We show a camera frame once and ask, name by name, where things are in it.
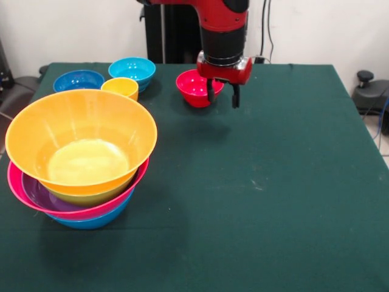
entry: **dark blue bowl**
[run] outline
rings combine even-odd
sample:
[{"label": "dark blue bowl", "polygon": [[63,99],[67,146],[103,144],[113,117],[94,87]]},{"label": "dark blue bowl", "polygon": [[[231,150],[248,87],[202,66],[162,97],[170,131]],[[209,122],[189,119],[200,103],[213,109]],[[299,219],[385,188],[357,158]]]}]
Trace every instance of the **dark blue bowl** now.
[{"label": "dark blue bowl", "polygon": [[104,77],[92,70],[77,70],[65,73],[54,82],[55,92],[73,89],[100,89],[104,83]]}]

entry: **purple bowl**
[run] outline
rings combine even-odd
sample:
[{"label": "purple bowl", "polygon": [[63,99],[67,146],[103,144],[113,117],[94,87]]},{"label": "purple bowl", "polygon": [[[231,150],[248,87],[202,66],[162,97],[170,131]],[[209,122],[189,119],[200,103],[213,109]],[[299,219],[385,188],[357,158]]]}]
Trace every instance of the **purple bowl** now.
[{"label": "purple bowl", "polygon": [[71,212],[87,209],[87,207],[80,207],[69,204],[58,199],[55,195],[50,193],[39,181],[31,176],[22,174],[22,186],[26,195],[37,204],[39,207],[60,212]]}]

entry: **bowl rim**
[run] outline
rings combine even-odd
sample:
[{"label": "bowl rim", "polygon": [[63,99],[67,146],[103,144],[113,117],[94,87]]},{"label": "bowl rim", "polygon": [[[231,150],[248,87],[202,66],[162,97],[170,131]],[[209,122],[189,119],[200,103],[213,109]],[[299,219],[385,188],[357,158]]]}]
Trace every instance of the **bowl rim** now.
[{"label": "bowl rim", "polygon": [[57,81],[59,81],[59,79],[65,77],[65,76],[67,76],[67,75],[69,75],[69,74],[74,74],[74,73],[77,73],[77,72],[79,72],[79,73],[82,73],[82,72],[85,72],[85,73],[86,73],[86,72],[87,72],[87,73],[93,73],[93,74],[99,76],[99,77],[103,80],[103,83],[102,83],[102,84],[104,84],[104,82],[105,82],[105,78],[104,78],[103,74],[101,74],[101,73],[99,73],[99,72],[97,72],[97,71],[94,71],[94,70],[87,70],[87,69],[73,70],[73,71],[69,71],[69,72],[66,72],[66,73],[62,74],[62,75],[59,76],[57,79],[55,79],[55,81],[54,81],[54,83],[53,83],[53,90],[54,90],[54,92],[55,92],[55,93],[59,93],[59,92],[63,92],[63,91],[69,90],[69,89],[65,89],[65,90],[62,90],[62,91],[57,91],[57,90],[55,89],[55,85],[57,84]]},{"label": "bowl rim", "polygon": [[110,94],[110,95],[113,95],[113,96],[116,96],[118,98],[121,98],[121,99],[125,99],[127,102],[130,102],[130,103],[133,103],[134,106],[138,106],[140,108],[141,111],[143,111],[152,121],[152,128],[155,132],[155,138],[154,140],[152,141],[152,145],[150,147],[150,150],[149,152],[147,153],[147,155],[145,156],[144,159],[141,159],[140,162],[138,162],[138,164],[134,165],[131,169],[127,170],[125,173],[121,174],[121,175],[118,175],[114,178],[111,178],[111,179],[108,179],[106,181],[99,181],[95,184],[87,184],[87,185],[80,185],[80,186],[72,186],[72,185],[69,185],[69,184],[60,184],[60,183],[57,183],[57,182],[54,182],[54,181],[49,181],[48,179],[43,179],[43,178],[40,178],[32,173],[29,173],[27,171],[24,171],[22,170],[23,168],[16,162],[16,160],[14,159],[14,157],[12,156],[12,152],[9,151],[9,136],[10,136],[10,132],[13,128],[13,125],[15,124],[15,122],[22,116],[22,114],[26,111],[28,111],[31,107],[33,106],[36,106],[37,104],[41,103],[41,102],[44,102],[45,100],[47,99],[52,99],[52,98],[55,98],[56,96],[60,96],[60,95],[66,95],[66,94],[69,94],[67,91],[62,91],[62,92],[58,92],[58,93],[53,93],[53,94],[50,94],[48,96],[45,96],[41,99],[38,99],[37,101],[27,105],[24,109],[22,109],[16,116],[15,118],[11,121],[10,125],[8,126],[8,129],[7,129],[7,132],[5,133],[5,150],[7,151],[7,154],[8,154],[8,157],[10,158],[10,160],[14,163],[14,165],[17,166],[17,168],[19,168],[20,170],[22,170],[23,172],[25,172],[25,174],[31,176],[32,178],[35,178],[39,181],[42,181],[44,183],[48,183],[48,184],[55,184],[57,186],[63,186],[63,187],[87,187],[87,186],[96,186],[96,185],[100,185],[100,184],[105,184],[105,183],[109,183],[111,181],[115,181],[119,178],[122,178],[123,176],[125,175],[128,175],[130,174],[131,172],[133,172],[134,170],[138,169],[149,157],[150,155],[152,154],[152,152],[154,151],[154,148],[157,144],[157,139],[158,139],[158,129],[157,129],[157,124],[156,124],[156,121],[154,120],[154,117],[151,115],[151,113],[143,106],[141,105],[139,102],[133,100],[133,99],[129,99],[128,97],[126,96],[122,96],[118,93],[114,93],[114,92],[108,92],[108,91],[102,91],[100,89],[75,89],[75,90],[72,90],[72,92],[103,92],[105,94]]},{"label": "bowl rim", "polygon": [[142,82],[144,80],[147,80],[147,79],[150,79],[152,76],[154,76],[154,74],[156,73],[157,71],[157,66],[154,64],[153,61],[147,59],[147,58],[143,58],[143,57],[126,57],[126,58],[121,58],[119,60],[116,60],[114,62],[112,62],[109,67],[108,67],[108,74],[109,76],[111,76],[112,78],[118,78],[119,76],[114,76],[114,74],[112,74],[112,67],[120,62],[120,61],[124,61],[124,60],[129,60],[129,59],[136,59],[136,60],[143,60],[143,61],[146,61],[148,62],[149,64],[151,64],[153,66],[153,73],[151,73],[150,75],[148,75],[147,77],[145,78],[142,78],[142,79],[139,79],[139,80],[136,80],[136,82]]},{"label": "bowl rim", "polygon": [[105,202],[104,204],[100,204],[100,205],[97,205],[97,206],[94,206],[94,207],[90,207],[90,208],[86,208],[86,209],[82,209],[82,210],[77,210],[77,211],[52,211],[52,210],[49,210],[49,209],[45,209],[45,208],[42,208],[42,207],[39,207],[38,205],[34,204],[32,205],[31,203],[25,201],[24,199],[22,199],[18,193],[15,191],[15,189],[13,188],[12,184],[10,184],[10,177],[11,177],[11,169],[14,167],[17,169],[18,172],[20,172],[21,174],[23,173],[12,161],[9,162],[8,164],[8,169],[7,169],[7,180],[9,182],[9,187],[12,191],[12,193],[14,194],[14,196],[20,201],[22,202],[23,204],[25,204],[26,206],[34,209],[34,210],[37,210],[37,211],[41,211],[41,212],[44,212],[44,213],[50,213],[51,215],[80,215],[82,213],[86,213],[86,212],[92,212],[92,211],[95,211],[95,210],[99,210],[103,207],[106,207],[110,204],[112,204],[113,202],[116,202],[118,200],[120,200],[121,198],[123,198],[123,196],[129,194],[130,192],[132,192],[133,189],[135,189],[135,187],[138,185],[138,183],[142,180],[142,178],[145,176],[145,173],[148,169],[148,166],[149,166],[149,162],[150,162],[150,159],[148,158],[143,164],[143,168],[142,168],[142,171],[139,172],[136,180],[134,181],[134,183],[132,184],[132,186],[122,192],[120,195],[117,195],[115,198],[109,200],[108,202]]},{"label": "bowl rim", "polygon": [[114,82],[114,81],[116,81],[116,80],[126,80],[126,81],[131,81],[132,84],[135,84],[136,89],[135,89],[133,92],[131,92],[130,94],[126,95],[127,97],[128,97],[128,96],[134,95],[136,92],[139,92],[139,84],[138,84],[134,79],[131,79],[131,78],[128,78],[128,77],[114,77],[114,78],[108,79],[107,81],[105,81],[105,82],[101,85],[100,90],[109,91],[109,90],[107,90],[107,89],[103,89],[104,85],[107,85],[107,84],[109,84],[109,83],[111,83],[111,82]]},{"label": "bowl rim", "polygon": [[[190,69],[190,70],[187,70],[187,71],[181,73],[180,75],[178,75],[178,77],[176,78],[176,86],[177,86],[178,90],[180,90],[180,92],[185,93],[185,94],[189,95],[190,97],[193,97],[193,98],[205,97],[205,96],[207,96],[207,92],[206,92],[206,91],[204,91],[204,93],[201,94],[201,95],[198,95],[198,94],[194,95],[192,92],[188,92],[188,91],[186,91],[186,90],[183,90],[183,89],[178,85],[178,80],[179,80],[182,76],[184,76],[184,75],[186,75],[186,74],[188,74],[188,73],[190,73],[190,72],[194,72],[194,71],[196,71],[196,72],[198,73],[198,70],[197,70],[197,69]],[[215,95],[217,96],[217,95],[223,90],[223,88],[224,88],[224,83],[219,82],[219,81],[216,81],[216,80],[214,80],[214,81],[215,81],[216,83],[220,83],[220,84],[221,84],[221,87],[215,91]]]},{"label": "bowl rim", "polygon": [[117,207],[115,207],[114,209],[110,210],[109,212],[103,214],[103,215],[100,215],[100,216],[97,216],[97,217],[94,217],[94,218],[91,218],[91,219],[85,219],[85,220],[70,220],[70,219],[63,219],[63,218],[59,218],[59,217],[56,217],[50,213],[46,213],[45,214],[47,216],[49,216],[50,218],[53,218],[54,220],[56,221],[60,221],[60,222],[63,222],[63,223],[88,223],[88,222],[93,222],[95,220],[101,220],[102,218],[108,216],[108,215],[111,215],[112,213],[114,212],[117,212],[121,207],[123,207],[123,205],[127,205],[128,202],[130,201],[131,197],[133,196],[133,193],[135,191],[135,187],[130,191],[130,193],[128,194],[128,197],[120,204],[118,205]]}]

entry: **white wall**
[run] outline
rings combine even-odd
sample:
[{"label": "white wall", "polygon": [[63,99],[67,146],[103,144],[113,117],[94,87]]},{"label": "white wall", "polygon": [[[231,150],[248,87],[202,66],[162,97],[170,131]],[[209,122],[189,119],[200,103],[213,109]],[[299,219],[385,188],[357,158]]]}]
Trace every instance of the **white wall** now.
[{"label": "white wall", "polygon": [[[249,55],[260,51],[262,3],[250,0]],[[140,9],[135,0],[0,0],[0,36],[16,76],[52,61],[146,57]],[[388,0],[272,0],[273,62],[334,64],[349,90],[359,69],[389,78],[388,11]]]},{"label": "white wall", "polygon": [[0,38],[13,74],[53,61],[147,57],[135,0],[0,0]]},{"label": "white wall", "polygon": [[[251,0],[250,55],[260,51],[262,4]],[[388,12],[388,0],[272,0],[273,62],[333,64],[349,91],[360,69],[389,78]]]}]

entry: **black cylinder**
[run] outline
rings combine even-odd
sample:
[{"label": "black cylinder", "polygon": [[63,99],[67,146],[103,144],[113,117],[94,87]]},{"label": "black cylinder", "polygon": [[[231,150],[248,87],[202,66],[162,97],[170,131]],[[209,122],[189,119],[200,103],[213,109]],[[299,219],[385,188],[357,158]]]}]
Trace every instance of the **black cylinder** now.
[{"label": "black cylinder", "polygon": [[231,32],[212,32],[201,27],[201,41],[208,63],[231,66],[237,64],[243,56],[246,27]]}]

